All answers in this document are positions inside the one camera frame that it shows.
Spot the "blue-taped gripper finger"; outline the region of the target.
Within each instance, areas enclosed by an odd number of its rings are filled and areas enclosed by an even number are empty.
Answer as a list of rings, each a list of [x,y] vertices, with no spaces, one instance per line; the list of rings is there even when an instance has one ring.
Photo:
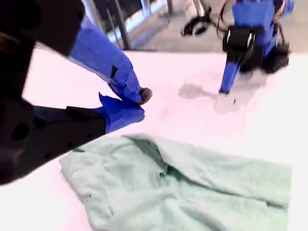
[[[221,85],[219,92],[224,93],[224,94],[229,94],[230,90],[233,87],[235,78],[240,70],[240,65],[239,63],[235,63],[232,61],[226,61]]]

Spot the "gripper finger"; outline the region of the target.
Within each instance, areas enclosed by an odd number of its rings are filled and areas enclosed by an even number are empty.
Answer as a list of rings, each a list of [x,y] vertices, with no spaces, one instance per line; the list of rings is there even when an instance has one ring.
[[[85,0],[41,0],[44,31],[40,42],[66,60],[100,77],[116,95],[99,94],[102,104],[145,104],[152,91],[142,87],[127,55],[93,22]]]
[[[105,134],[144,119],[136,103],[99,95],[98,108],[36,106],[31,140],[31,170]]]

